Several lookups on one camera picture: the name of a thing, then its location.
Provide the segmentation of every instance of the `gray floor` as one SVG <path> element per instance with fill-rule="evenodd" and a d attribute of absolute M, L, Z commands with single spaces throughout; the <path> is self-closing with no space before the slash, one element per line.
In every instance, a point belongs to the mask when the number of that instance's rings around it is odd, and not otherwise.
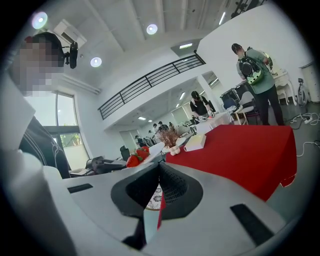
<path fill-rule="evenodd" d="M 306 107 L 295 106 L 293 104 L 281 105 L 284 120 L 289 120 L 296 115 L 308 113 L 320 113 L 320 104 L 309 103 Z M 249 120 L 249 123 L 256 124 L 255 119 Z M 277 125 L 272 108 L 269 108 L 269 123 Z M 300 118 L 297 122 L 290 124 L 292 128 L 297 128 L 300 124 Z M 304 124 L 302 122 L 299 129 L 293 130 L 296 154 L 301 155 L 303 152 L 304 142 L 313 142 L 320 140 L 320 122 L 316 125 Z M 279 186 L 267 201 L 267 204 L 276 210 L 286 221 L 301 215 L 306 203 L 308 203 L 310 193 L 320 169 L 320 149 L 313 144 L 304 145 L 304 154 L 297 157 L 297 175 L 294 182 L 287 186 Z"/>

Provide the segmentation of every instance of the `white box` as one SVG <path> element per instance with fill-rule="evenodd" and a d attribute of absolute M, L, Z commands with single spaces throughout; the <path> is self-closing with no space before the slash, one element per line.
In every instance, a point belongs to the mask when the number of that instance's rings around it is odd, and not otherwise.
<path fill-rule="evenodd" d="M 184 151 L 193 151 L 203 149 L 206 142 L 206 135 L 197 134 L 190 137 L 187 144 L 184 146 Z"/>

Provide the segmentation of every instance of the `green shirt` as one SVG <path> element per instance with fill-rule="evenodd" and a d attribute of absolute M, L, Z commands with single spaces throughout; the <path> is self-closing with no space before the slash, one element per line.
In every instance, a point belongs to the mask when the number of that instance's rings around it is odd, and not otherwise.
<path fill-rule="evenodd" d="M 264 74 L 263 79 L 259 83 L 256 83 L 255 85 L 251 85 L 254 93 L 261 94 L 261 93 L 269 90 L 272 86 L 274 86 L 275 79 L 270 74 L 267 66 L 263 63 L 266 56 L 264 56 L 261 52 L 254 50 L 254 49 L 247 50 L 246 55 L 249 58 L 254 60 L 254 62 L 260 67 L 260 69 L 262 70 L 262 72 Z M 237 69 L 240 77 L 243 77 L 244 75 L 241 73 L 240 68 L 239 68 L 239 61 L 236 63 L 236 69 Z"/>

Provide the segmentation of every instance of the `black railing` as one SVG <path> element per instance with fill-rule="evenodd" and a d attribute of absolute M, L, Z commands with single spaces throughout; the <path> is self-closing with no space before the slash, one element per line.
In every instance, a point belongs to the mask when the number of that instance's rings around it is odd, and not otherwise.
<path fill-rule="evenodd" d="M 155 87 L 156 85 L 169 78 L 179 75 L 180 73 L 191 70 L 203 64 L 206 64 L 204 60 L 201 59 L 199 55 L 195 54 L 173 61 L 144 75 L 119 91 L 116 95 L 108 99 L 101 107 L 98 108 L 102 119 L 106 119 L 124 104 L 133 100 L 135 97 L 151 89 L 152 87 Z"/>

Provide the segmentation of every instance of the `column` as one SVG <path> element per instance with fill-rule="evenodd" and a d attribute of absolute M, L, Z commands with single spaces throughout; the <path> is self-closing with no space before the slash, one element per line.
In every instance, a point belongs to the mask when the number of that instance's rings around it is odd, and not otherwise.
<path fill-rule="evenodd" d="M 218 99 L 216 98 L 216 96 L 214 95 L 214 92 L 211 90 L 211 87 L 209 86 L 209 84 L 207 83 L 206 79 L 202 76 L 202 75 L 198 75 L 198 77 L 196 78 L 196 80 L 198 81 L 198 83 L 201 85 L 201 87 L 204 89 L 205 94 L 207 95 L 207 100 L 211 101 L 212 105 L 215 108 L 215 111 L 218 112 L 223 112 L 223 109 L 218 101 Z"/>

